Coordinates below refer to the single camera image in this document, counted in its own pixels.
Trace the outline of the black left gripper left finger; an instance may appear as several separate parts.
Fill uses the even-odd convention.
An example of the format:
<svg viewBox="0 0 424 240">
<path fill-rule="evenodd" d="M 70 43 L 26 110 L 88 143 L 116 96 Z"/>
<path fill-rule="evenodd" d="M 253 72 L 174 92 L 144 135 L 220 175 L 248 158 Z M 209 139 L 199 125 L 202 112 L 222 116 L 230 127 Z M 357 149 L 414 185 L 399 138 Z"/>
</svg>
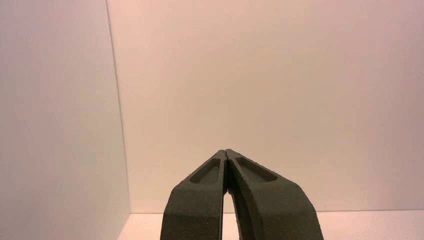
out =
<svg viewBox="0 0 424 240">
<path fill-rule="evenodd" d="M 165 206 L 160 239 L 222 239 L 227 156 L 218 150 L 176 185 Z"/>
</svg>

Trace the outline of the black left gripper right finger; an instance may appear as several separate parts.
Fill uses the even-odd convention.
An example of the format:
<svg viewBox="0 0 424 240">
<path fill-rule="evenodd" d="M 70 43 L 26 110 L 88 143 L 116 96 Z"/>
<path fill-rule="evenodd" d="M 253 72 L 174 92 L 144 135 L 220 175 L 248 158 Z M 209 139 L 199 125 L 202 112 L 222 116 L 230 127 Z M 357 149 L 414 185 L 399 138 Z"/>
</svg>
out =
<svg viewBox="0 0 424 240">
<path fill-rule="evenodd" d="M 322 240 L 316 210 L 295 182 L 232 150 L 228 190 L 241 240 Z"/>
</svg>

